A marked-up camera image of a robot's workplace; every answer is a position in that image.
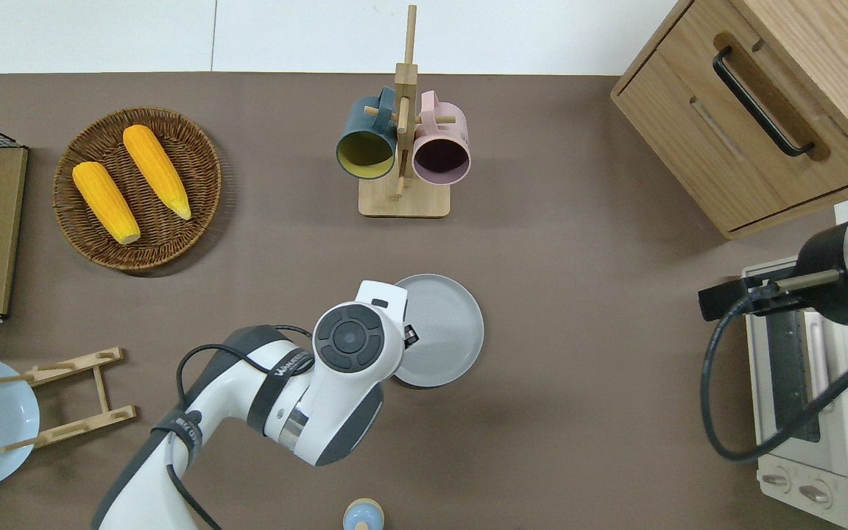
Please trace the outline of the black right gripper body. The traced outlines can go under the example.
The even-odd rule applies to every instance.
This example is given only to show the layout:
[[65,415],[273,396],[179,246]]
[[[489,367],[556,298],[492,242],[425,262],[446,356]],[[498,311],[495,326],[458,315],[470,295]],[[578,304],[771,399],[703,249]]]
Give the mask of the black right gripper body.
[[765,282],[766,279],[758,276],[740,276],[698,291],[698,308],[703,321],[713,322],[723,319],[731,306]]

